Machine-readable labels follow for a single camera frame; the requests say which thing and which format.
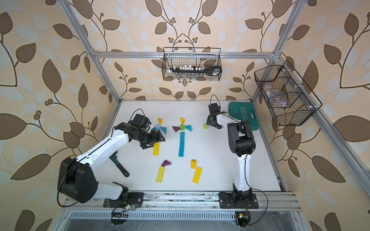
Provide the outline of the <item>yellow rectangular block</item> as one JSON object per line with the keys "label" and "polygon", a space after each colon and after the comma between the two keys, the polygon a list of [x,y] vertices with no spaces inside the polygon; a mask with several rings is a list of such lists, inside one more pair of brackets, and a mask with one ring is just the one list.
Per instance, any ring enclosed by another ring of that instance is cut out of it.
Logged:
{"label": "yellow rectangular block", "polygon": [[194,175],[193,181],[192,181],[193,183],[198,184],[199,179],[200,179],[200,176],[201,176],[201,173],[202,173],[202,168],[201,167],[197,167],[196,168],[196,171],[195,171],[195,175]]}
{"label": "yellow rectangular block", "polygon": [[155,143],[153,147],[153,155],[158,156],[159,155],[159,143]]}

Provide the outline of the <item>purple triangular prism block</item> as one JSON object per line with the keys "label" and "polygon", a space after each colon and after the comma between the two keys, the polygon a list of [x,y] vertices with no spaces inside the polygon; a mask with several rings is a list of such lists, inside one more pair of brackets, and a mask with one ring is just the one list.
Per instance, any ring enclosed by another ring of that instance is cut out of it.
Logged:
{"label": "purple triangular prism block", "polygon": [[173,129],[175,132],[178,132],[181,128],[180,128],[180,127],[177,127],[177,126],[172,126],[172,129]]}
{"label": "purple triangular prism block", "polygon": [[162,167],[166,167],[166,166],[170,166],[171,165],[171,162],[168,161],[168,160],[165,160],[163,163],[162,163]]}

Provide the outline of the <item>teal rectangular block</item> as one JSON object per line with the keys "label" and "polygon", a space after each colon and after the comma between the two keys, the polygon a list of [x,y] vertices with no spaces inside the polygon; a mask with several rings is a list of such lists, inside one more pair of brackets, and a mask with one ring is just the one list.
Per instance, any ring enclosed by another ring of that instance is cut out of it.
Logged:
{"label": "teal rectangular block", "polygon": [[181,143],[179,146],[179,157],[184,157],[185,144]]}
{"label": "teal rectangular block", "polygon": [[185,132],[182,131],[180,132],[180,144],[184,144],[185,143]]}

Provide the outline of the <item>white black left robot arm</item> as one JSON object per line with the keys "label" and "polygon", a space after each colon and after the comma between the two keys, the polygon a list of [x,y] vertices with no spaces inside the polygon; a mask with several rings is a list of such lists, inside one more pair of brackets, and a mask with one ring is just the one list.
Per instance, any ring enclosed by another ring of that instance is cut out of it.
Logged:
{"label": "white black left robot arm", "polygon": [[122,122],[113,127],[112,132],[86,153],[76,157],[67,157],[60,165],[57,190],[78,203],[91,199],[105,199],[113,207],[122,207],[129,203],[128,188],[122,184],[98,182],[95,173],[107,160],[112,159],[117,151],[132,140],[138,141],[145,150],[156,143],[164,142],[161,131],[151,126],[149,118],[136,114],[129,122]]}

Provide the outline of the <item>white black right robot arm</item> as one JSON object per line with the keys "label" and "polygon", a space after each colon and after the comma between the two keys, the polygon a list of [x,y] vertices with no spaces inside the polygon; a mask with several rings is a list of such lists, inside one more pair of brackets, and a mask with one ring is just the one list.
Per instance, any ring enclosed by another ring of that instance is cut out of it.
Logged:
{"label": "white black right robot arm", "polygon": [[221,110],[217,103],[208,105],[209,115],[206,124],[217,129],[227,129],[228,144],[231,152],[236,155],[237,173],[233,183],[232,200],[239,207],[252,199],[250,186],[251,154],[256,142],[248,120],[236,120]]}

